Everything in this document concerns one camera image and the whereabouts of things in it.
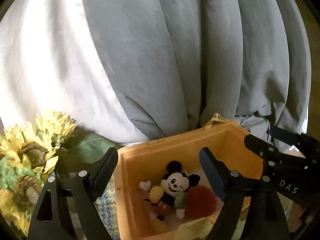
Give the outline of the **yellow blue plaid mat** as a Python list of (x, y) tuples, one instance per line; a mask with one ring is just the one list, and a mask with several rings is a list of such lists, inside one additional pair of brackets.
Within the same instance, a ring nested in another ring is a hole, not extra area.
[(95, 207), (111, 238), (120, 240), (114, 174), (111, 176), (103, 195), (95, 201)]

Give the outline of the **red fluffy pompom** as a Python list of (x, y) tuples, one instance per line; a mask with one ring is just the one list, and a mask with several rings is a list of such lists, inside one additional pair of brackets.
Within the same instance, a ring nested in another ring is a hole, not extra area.
[(214, 192), (206, 186), (197, 185), (188, 191), (185, 214), (192, 219), (208, 217), (214, 213), (216, 205)]

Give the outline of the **yellow sunflower bouquet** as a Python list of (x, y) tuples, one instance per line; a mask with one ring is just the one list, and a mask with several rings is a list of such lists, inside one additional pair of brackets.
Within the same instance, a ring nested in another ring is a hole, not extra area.
[(62, 171), (61, 154), (72, 164), (93, 163), (114, 143), (77, 128), (74, 119), (53, 111), (4, 129), (1, 136), (1, 215), (11, 228), (28, 235), (31, 216), (46, 179)]

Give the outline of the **orange plastic storage box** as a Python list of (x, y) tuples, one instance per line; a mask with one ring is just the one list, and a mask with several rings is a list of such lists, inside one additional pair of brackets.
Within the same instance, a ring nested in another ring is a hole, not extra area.
[(259, 179), (263, 161), (248, 150), (248, 131), (234, 121), (121, 148), (115, 170), (121, 239), (179, 239), (183, 226), (207, 218), (214, 223), (222, 197), (199, 161), (208, 148), (229, 170)]

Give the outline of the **Mickey Mouse plush toy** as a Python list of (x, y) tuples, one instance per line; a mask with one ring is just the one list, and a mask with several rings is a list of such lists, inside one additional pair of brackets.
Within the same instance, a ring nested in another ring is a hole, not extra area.
[(183, 219), (185, 217), (184, 198), (189, 189), (199, 184), (200, 179), (201, 177), (197, 174), (188, 175), (183, 171), (182, 164), (174, 160), (168, 163), (166, 174), (159, 185), (153, 186), (151, 181), (141, 181), (139, 188), (149, 193), (145, 201), (152, 207), (151, 220), (163, 222), (172, 210), (175, 210), (178, 219)]

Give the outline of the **grey curtain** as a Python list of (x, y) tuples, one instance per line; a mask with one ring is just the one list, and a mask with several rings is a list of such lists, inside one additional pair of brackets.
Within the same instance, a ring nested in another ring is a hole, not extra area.
[(99, 59), (144, 140), (205, 125), (215, 113), (271, 138), (301, 133), (311, 57), (295, 0), (83, 0)]

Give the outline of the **white sheer curtain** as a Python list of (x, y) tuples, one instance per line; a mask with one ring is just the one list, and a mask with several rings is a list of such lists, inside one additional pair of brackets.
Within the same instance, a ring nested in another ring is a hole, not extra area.
[(15, 0), (1, 21), (1, 121), (52, 111), (118, 144), (147, 141), (111, 87), (82, 0)]

